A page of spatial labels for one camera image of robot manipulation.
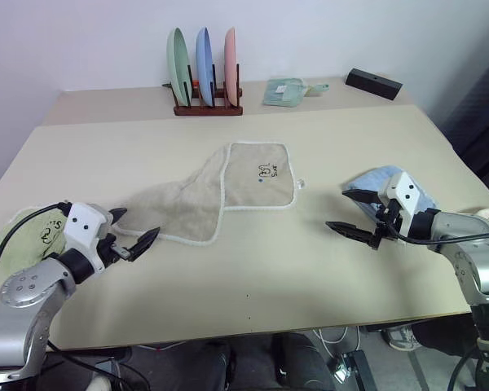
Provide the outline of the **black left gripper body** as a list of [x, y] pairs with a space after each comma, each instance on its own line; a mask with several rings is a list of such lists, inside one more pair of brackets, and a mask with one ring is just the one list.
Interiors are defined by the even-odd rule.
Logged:
[[120, 259], [133, 261], [131, 252], [127, 248], [119, 246], [116, 240], [117, 237], [114, 234], [107, 233], [96, 245], [96, 252], [104, 267], [110, 267]]

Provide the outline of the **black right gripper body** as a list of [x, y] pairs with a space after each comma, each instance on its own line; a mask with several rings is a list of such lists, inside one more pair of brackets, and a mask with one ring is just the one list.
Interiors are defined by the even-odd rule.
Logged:
[[380, 205], [376, 213], [377, 227], [373, 233], [370, 247], [378, 250], [383, 239], [397, 240], [399, 229], [402, 225], [402, 216], [400, 214], [400, 203], [392, 199], [388, 205]]

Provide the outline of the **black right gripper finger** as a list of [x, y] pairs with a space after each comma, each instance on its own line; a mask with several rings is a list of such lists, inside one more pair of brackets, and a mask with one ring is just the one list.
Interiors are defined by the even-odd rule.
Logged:
[[365, 190], [365, 189], [349, 189], [342, 192], [342, 194], [351, 200], [363, 204], [381, 204], [377, 191]]
[[346, 222], [325, 222], [325, 225], [332, 231], [337, 232], [348, 239], [359, 241], [364, 244], [371, 244], [374, 234], [370, 231], [357, 228], [355, 225]]

